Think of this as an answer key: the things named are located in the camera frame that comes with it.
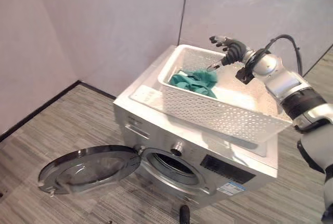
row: floor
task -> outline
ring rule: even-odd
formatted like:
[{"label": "floor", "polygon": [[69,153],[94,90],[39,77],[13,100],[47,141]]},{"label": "floor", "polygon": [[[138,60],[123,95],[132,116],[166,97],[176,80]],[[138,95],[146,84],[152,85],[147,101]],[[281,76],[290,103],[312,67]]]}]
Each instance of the floor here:
[{"label": "floor", "polygon": [[[333,53],[306,76],[333,102]],[[317,223],[324,209],[324,175],[311,170],[296,149],[291,128],[279,140],[274,183],[192,213],[192,223]],[[50,198],[37,188],[39,171],[71,151],[120,144],[112,100],[77,86],[0,143],[0,223],[178,223],[171,197],[135,175],[87,195]]]}]

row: open washer door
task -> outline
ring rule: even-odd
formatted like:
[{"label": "open washer door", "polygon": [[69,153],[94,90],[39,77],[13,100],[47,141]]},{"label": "open washer door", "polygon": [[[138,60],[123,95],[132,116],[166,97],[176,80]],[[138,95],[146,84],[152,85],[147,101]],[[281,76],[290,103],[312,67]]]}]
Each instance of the open washer door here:
[{"label": "open washer door", "polygon": [[96,146],[63,155],[39,174],[39,189],[50,194],[82,192],[115,183],[134,172],[140,156],[119,145]]}]

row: door handle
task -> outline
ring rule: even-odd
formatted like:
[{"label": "door handle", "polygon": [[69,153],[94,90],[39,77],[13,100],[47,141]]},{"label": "door handle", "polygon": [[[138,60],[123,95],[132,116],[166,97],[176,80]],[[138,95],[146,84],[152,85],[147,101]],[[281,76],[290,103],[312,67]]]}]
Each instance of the door handle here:
[{"label": "door handle", "polygon": [[143,137],[146,140],[149,140],[149,134],[144,132],[143,130],[139,129],[138,127],[132,125],[132,124],[126,124],[125,128],[134,132],[135,134]]}]

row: perforated basket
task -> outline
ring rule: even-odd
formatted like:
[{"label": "perforated basket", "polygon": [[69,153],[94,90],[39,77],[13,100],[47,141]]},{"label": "perforated basket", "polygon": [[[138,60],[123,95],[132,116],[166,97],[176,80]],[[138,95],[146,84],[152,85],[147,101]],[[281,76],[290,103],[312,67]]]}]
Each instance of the perforated basket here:
[{"label": "perforated basket", "polygon": [[217,99],[169,85],[172,75],[179,70],[206,69],[223,56],[194,46],[178,46],[158,76],[163,111],[253,143],[265,142],[288,127],[290,118],[279,109],[261,81],[254,78],[245,85],[235,78],[241,64],[217,69],[218,82],[212,89]]}]

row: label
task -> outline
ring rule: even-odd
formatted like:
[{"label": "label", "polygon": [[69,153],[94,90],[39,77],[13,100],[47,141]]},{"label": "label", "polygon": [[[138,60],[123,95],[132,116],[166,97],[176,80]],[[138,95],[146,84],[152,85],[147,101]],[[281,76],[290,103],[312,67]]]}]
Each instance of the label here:
[{"label": "label", "polygon": [[131,98],[156,110],[163,110],[162,92],[150,88],[146,85],[141,85],[139,88],[137,88],[135,93],[131,95]]},{"label": "label", "polygon": [[217,190],[221,191],[222,193],[232,196],[239,192],[245,191],[246,189],[242,185],[236,184],[231,181],[231,182],[228,182],[225,185],[217,188]]}]

